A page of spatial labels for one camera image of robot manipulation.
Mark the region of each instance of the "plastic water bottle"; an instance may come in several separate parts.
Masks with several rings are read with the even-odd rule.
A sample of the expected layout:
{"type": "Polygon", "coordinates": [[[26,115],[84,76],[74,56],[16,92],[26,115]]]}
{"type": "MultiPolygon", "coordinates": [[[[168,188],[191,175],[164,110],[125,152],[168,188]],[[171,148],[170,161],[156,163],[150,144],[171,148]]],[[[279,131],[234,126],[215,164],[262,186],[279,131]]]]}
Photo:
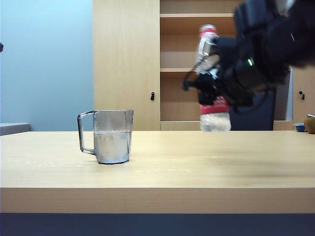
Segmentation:
{"type": "MultiPolygon", "coordinates": [[[[208,56],[216,44],[217,31],[213,25],[203,25],[200,28],[200,43],[197,53],[197,62],[208,56]]],[[[211,73],[210,68],[219,61],[219,56],[210,56],[196,69],[197,74],[211,73]]],[[[212,106],[200,105],[200,129],[204,132],[225,132],[231,130],[229,105],[224,97],[216,99],[212,106]]]]}

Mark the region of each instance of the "cabinet door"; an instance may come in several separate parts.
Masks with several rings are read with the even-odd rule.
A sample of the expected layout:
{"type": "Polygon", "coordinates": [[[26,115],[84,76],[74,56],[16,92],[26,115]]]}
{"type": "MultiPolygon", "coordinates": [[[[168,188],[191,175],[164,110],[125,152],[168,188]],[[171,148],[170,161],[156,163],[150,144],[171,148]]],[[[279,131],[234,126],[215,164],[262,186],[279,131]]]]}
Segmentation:
{"type": "Polygon", "coordinates": [[[95,109],[134,109],[134,130],[159,130],[159,68],[159,0],[94,0],[95,109]]]}
{"type": "Polygon", "coordinates": [[[295,68],[293,79],[293,122],[300,123],[308,113],[315,113],[315,68],[295,68]]]}

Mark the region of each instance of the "wooden cabinet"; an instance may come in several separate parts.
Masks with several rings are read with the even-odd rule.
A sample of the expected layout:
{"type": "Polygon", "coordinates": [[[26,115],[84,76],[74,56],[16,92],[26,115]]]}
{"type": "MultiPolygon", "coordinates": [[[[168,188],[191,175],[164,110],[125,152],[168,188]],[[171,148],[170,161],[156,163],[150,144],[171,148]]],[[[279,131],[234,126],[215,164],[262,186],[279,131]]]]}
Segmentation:
{"type": "Polygon", "coordinates": [[[94,0],[95,109],[134,109],[134,130],[159,130],[159,69],[159,0],[94,0]]]}
{"type": "Polygon", "coordinates": [[[315,68],[295,68],[293,81],[293,122],[301,123],[307,114],[315,114],[315,68]]]}
{"type": "MultiPolygon", "coordinates": [[[[134,109],[134,130],[199,130],[197,91],[183,91],[181,82],[195,64],[200,26],[235,36],[233,11],[241,2],[94,0],[95,109],[134,109]]],[[[294,122],[315,112],[313,76],[313,70],[295,71],[294,122]]]]}

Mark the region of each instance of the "blue bowl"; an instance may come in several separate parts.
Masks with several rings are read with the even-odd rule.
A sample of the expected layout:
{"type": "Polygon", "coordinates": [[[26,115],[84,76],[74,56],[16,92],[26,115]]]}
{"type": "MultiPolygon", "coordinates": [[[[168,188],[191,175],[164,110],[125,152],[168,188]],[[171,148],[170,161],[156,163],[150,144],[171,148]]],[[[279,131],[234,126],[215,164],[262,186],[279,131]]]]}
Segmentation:
{"type": "Polygon", "coordinates": [[[305,132],[305,126],[303,123],[296,123],[294,126],[296,127],[297,132],[305,132]]]}

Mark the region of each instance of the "water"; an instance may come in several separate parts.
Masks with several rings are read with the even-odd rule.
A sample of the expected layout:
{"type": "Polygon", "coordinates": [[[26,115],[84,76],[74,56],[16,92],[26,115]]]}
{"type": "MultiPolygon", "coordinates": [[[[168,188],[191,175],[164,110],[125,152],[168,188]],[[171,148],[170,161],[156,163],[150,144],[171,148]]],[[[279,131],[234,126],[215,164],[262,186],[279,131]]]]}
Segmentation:
{"type": "Polygon", "coordinates": [[[204,132],[226,132],[231,130],[229,113],[208,113],[200,116],[200,129],[204,132]]]}
{"type": "Polygon", "coordinates": [[[131,132],[97,131],[94,151],[99,163],[114,164],[129,160],[131,132]]]}

